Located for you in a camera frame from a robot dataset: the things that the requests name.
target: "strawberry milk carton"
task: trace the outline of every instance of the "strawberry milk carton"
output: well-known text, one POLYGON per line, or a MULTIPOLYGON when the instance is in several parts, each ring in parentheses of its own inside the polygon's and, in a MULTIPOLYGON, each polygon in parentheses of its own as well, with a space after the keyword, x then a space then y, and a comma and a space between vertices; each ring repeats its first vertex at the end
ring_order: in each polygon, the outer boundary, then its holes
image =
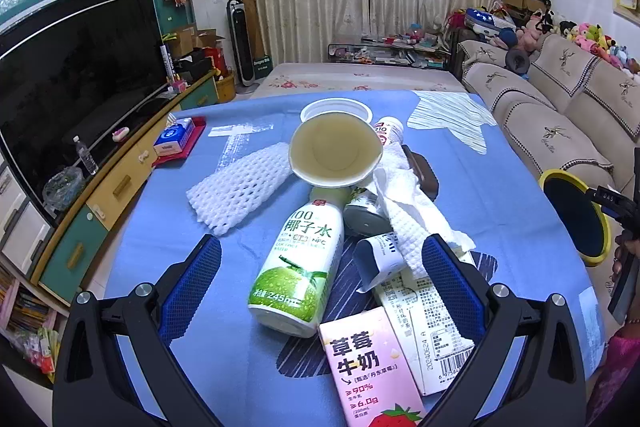
POLYGON ((384 308, 320 325, 350 427, 415 427, 422 400, 384 308))

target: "metal screw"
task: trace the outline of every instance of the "metal screw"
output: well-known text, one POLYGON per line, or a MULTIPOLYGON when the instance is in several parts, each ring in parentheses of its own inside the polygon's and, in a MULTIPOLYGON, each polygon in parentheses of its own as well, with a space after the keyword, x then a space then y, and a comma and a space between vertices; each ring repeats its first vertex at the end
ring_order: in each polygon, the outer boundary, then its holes
POLYGON ((78 295, 78 297, 76 297, 76 301, 78 302, 78 304, 87 304, 90 298, 91 298, 91 293, 82 292, 80 295, 78 295))
POLYGON ((138 297, 146 297, 147 295, 149 295, 149 293, 151 293, 152 289, 153 288, 149 283, 143 282, 142 284, 136 286, 136 295, 138 297))
POLYGON ((564 297, 562 297, 559 293, 554 293, 553 295, 551 295, 551 300, 556 306, 564 306, 566 304, 564 297))
POLYGON ((509 289, 504 284, 497 284, 494 286, 494 293, 498 297, 506 297, 509 295, 509 289))

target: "blue gripper pad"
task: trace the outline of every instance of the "blue gripper pad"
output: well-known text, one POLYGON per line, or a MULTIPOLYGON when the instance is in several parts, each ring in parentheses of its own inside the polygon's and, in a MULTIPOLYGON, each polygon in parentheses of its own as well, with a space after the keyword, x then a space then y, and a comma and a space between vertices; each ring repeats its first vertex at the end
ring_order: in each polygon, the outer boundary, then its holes
POLYGON ((218 273, 221 259, 220 241, 211 236, 164 301, 158 335, 167 347, 172 340, 186 333, 213 277, 218 273))
POLYGON ((441 245, 433 236, 425 239, 422 244, 424 269, 436 286, 460 335, 478 344, 486 331, 484 306, 445 248, 455 257, 444 241, 441 245))

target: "white foam fruit net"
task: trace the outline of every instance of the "white foam fruit net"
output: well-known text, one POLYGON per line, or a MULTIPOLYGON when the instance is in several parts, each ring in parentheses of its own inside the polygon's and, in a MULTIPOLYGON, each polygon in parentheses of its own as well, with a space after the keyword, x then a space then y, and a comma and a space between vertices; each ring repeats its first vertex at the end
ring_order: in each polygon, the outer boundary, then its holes
POLYGON ((291 174, 289 144, 260 149, 187 190, 187 198, 214 235, 222 235, 263 204, 291 174))

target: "person's hand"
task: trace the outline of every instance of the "person's hand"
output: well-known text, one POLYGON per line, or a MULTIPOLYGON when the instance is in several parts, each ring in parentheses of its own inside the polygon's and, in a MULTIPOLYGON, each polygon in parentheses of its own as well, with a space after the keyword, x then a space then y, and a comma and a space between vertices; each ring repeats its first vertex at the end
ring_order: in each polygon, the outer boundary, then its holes
POLYGON ((623 230, 616 238, 616 244, 619 245, 619 247, 616 248, 616 252, 613 255, 613 282, 618 279, 620 272, 622 272, 627 252, 640 258, 640 240, 636 239, 633 241, 632 234, 628 230, 623 230))

